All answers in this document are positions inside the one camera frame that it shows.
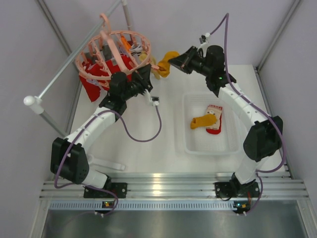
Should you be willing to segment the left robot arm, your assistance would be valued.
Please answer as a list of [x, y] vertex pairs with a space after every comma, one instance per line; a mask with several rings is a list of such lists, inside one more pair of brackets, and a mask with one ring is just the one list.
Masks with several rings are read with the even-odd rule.
[[133, 71], [130, 80], [122, 71], [114, 73], [106, 96], [89, 119], [70, 135], [53, 141], [50, 170], [55, 174], [55, 188], [62, 188], [58, 179], [63, 178], [70, 185], [94, 189], [101, 197], [110, 195], [111, 178], [92, 168], [87, 152], [108, 127], [122, 119], [129, 99], [150, 93], [150, 74], [149, 64]]

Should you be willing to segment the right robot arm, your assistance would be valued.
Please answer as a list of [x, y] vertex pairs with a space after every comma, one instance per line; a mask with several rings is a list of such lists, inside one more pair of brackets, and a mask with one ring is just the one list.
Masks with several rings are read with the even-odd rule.
[[205, 76], [208, 89], [230, 107], [248, 130], [243, 142], [245, 156], [228, 182], [215, 184], [216, 196], [222, 200], [260, 197], [256, 175], [264, 161], [282, 147], [282, 119], [269, 116], [247, 98], [229, 74], [227, 56], [221, 46], [209, 46], [205, 55], [191, 47], [168, 62], [186, 74], [195, 71]]

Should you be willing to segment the pink round clip hanger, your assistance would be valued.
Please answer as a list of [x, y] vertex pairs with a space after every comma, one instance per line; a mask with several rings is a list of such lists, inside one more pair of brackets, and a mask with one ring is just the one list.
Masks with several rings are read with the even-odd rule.
[[[99, 33], [93, 36], [75, 59], [79, 79], [90, 95], [98, 97], [102, 91], [109, 90], [110, 77], [122, 71], [131, 78], [133, 71], [148, 63], [152, 46], [144, 35], [131, 30], [112, 30], [105, 14], [100, 14], [103, 24]], [[123, 35], [131, 46], [140, 44], [147, 54], [144, 61], [132, 56], [124, 49], [120, 37]], [[151, 65], [158, 71], [157, 65]]]

